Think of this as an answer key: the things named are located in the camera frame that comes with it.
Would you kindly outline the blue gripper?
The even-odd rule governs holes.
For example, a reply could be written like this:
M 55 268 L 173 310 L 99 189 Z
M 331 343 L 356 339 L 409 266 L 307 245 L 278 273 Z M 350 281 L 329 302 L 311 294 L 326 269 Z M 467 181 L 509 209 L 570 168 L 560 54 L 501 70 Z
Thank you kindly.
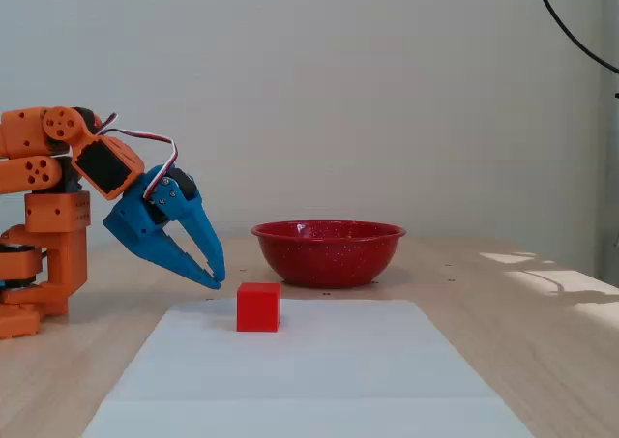
M 208 220 L 193 177 L 172 166 L 143 197 L 161 166 L 140 175 L 103 221 L 107 230 L 132 254 L 211 289 L 225 280 L 223 248 Z M 201 267 L 165 232 L 178 222 L 193 239 L 211 270 Z

